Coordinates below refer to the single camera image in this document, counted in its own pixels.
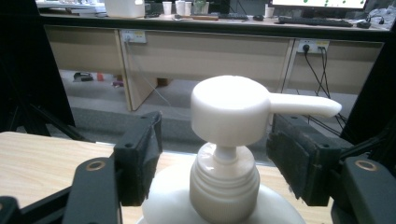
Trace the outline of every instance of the desk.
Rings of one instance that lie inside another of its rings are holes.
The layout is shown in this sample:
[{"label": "desk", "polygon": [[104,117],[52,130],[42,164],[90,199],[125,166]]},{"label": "desk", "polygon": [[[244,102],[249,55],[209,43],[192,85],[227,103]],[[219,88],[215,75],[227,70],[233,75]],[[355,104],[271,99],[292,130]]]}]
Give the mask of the desk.
[{"label": "desk", "polygon": [[[112,147],[24,133],[0,133],[0,195],[16,197],[20,207],[71,185],[76,167],[96,157],[108,157]],[[164,152],[157,172],[193,161],[194,155]],[[307,223],[329,224],[330,207],[308,207],[297,201],[275,167],[257,166],[261,181],[285,197]],[[124,223],[136,223],[141,207],[123,207]]]},{"label": "desk", "polygon": [[[59,68],[123,75],[132,110],[153,91],[157,77],[203,80],[240,75],[269,91],[317,90],[304,55],[296,53],[301,38],[330,40],[329,89],[358,94],[389,35],[375,29],[278,25],[276,19],[172,21],[164,15],[145,20],[45,14],[42,20]],[[121,29],[146,31],[148,43],[123,43]],[[309,55],[309,60],[321,74],[320,55]]]}]

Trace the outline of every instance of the power outlet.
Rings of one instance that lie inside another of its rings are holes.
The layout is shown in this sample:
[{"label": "power outlet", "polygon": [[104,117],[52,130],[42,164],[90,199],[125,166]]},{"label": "power outlet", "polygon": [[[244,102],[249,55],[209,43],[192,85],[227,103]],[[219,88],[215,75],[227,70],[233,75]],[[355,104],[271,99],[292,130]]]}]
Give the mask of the power outlet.
[{"label": "power outlet", "polygon": [[121,38],[127,43],[147,43],[145,31],[121,30]]},{"label": "power outlet", "polygon": [[308,53],[322,53],[319,47],[325,48],[327,51],[329,48],[329,44],[329,40],[301,39],[300,44],[297,48],[297,52],[304,53],[303,46],[308,45]]}]

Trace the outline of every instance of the office room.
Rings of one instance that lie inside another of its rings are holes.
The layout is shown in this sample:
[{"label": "office room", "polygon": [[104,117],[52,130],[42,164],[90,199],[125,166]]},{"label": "office room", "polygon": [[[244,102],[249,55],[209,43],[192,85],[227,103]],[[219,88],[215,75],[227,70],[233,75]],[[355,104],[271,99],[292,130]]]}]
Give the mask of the office room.
[{"label": "office room", "polygon": [[0,9],[5,223],[394,220],[392,1],[65,4]]}]

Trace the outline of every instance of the table surface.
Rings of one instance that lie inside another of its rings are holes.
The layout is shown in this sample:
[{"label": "table surface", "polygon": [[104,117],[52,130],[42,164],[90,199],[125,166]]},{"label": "table surface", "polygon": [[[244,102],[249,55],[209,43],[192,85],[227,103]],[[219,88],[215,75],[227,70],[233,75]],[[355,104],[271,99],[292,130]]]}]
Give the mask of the table surface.
[{"label": "table surface", "polygon": [[[79,164],[96,157],[108,157],[113,147],[25,133],[0,133],[0,195],[17,198],[20,207],[34,203],[69,187]],[[157,172],[195,155],[164,152]],[[330,206],[309,207],[296,200],[277,168],[257,165],[262,184],[285,197],[306,223],[332,223]],[[136,223],[141,207],[122,207],[123,223]]]}]

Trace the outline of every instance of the floor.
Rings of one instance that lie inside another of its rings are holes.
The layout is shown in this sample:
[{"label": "floor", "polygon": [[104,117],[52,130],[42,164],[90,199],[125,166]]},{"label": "floor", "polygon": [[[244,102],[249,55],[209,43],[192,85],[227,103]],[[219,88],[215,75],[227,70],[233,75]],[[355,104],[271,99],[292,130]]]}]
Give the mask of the floor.
[{"label": "floor", "polygon": [[[196,153],[203,143],[190,127],[190,97],[192,89],[198,81],[174,79],[166,86],[157,87],[136,111],[128,111],[124,88],[112,85],[112,82],[117,80],[114,76],[104,74],[104,80],[98,81],[96,73],[92,73],[92,81],[82,82],[74,80],[76,73],[74,71],[61,70],[60,73],[77,127],[83,132],[87,131],[87,134],[96,141],[115,144],[124,128],[127,128],[125,126],[129,122],[128,118],[152,111],[161,111],[163,114],[163,139],[166,142],[165,150]],[[314,95],[312,91],[298,92]],[[297,90],[287,90],[287,93],[296,94]],[[347,118],[356,100],[356,95],[333,93],[332,98],[343,105],[341,114]],[[318,119],[326,127],[341,132],[342,123],[340,125],[336,119]],[[336,134],[317,125],[312,119],[307,119],[307,121],[326,136],[337,137]],[[265,138],[249,148],[258,161],[269,161],[265,154]]]}]

